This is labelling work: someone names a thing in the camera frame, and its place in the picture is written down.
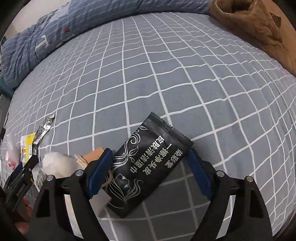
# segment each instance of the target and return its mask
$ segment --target hand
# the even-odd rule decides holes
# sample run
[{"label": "hand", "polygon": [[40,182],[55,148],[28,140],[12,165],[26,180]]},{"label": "hand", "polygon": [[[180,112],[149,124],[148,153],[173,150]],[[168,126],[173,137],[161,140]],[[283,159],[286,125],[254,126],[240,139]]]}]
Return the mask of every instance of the hand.
[{"label": "hand", "polygon": [[[24,202],[26,205],[26,212],[27,212],[28,216],[32,217],[33,210],[29,206],[30,205],[29,200],[24,198]],[[15,226],[23,235],[29,231],[29,223],[27,223],[27,222],[17,222],[17,223],[15,223]]]}]

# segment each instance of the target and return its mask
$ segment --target wet wipe packet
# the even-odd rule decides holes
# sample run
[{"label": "wet wipe packet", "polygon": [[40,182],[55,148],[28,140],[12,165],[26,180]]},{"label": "wet wipe packet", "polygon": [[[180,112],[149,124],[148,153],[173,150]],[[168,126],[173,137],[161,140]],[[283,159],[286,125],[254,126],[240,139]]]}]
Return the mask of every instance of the wet wipe packet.
[{"label": "wet wipe packet", "polygon": [[169,175],[193,145],[187,137],[151,113],[114,155],[104,190],[109,208],[126,217]]}]

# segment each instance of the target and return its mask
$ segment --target blue gripper pad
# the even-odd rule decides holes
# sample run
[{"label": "blue gripper pad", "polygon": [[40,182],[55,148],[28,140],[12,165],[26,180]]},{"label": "blue gripper pad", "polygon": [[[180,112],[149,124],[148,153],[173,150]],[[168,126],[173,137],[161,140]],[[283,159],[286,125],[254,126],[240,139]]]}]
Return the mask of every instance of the blue gripper pad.
[{"label": "blue gripper pad", "polygon": [[202,195],[206,196],[209,200],[211,200],[213,196],[211,191],[211,181],[205,173],[205,170],[200,165],[200,161],[203,160],[201,160],[199,156],[196,156],[192,149],[190,149],[188,151],[187,157],[188,165],[194,175],[194,178],[200,188]]},{"label": "blue gripper pad", "polygon": [[105,177],[113,163],[113,152],[106,148],[104,153],[99,158],[100,162],[93,174],[89,178],[88,193],[89,198],[97,195],[102,184],[105,181]]}]

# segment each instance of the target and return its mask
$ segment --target yellow wrapper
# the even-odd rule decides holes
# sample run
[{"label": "yellow wrapper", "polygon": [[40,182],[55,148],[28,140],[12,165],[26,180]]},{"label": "yellow wrapper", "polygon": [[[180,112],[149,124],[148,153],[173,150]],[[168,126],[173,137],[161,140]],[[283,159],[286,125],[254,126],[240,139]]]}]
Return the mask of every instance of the yellow wrapper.
[{"label": "yellow wrapper", "polygon": [[23,165],[27,163],[27,161],[32,156],[32,143],[34,139],[35,133],[31,135],[22,136],[20,139],[20,148],[22,152],[22,162]]}]

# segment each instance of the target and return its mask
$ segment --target bed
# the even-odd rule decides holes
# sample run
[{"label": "bed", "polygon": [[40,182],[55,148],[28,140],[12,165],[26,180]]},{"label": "bed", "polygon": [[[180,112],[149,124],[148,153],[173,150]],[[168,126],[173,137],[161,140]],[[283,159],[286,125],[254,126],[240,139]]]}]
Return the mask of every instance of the bed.
[{"label": "bed", "polygon": [[[47,152],[116,151],[153,111],[217,170],[254,177],[275,234],[296,199],[295,84],[276,60],[208,15],[140,14],[95,27],[45,58],[16,90],[6,127],[20,140],[56,114],[42,160]],[[4,180],[9,173],[1,161]],[[37,195],[28,193],[32,202]],[[182,160],[127,218],[106,208],[99,221],[110,240],[189,241],[208,204]]]}]

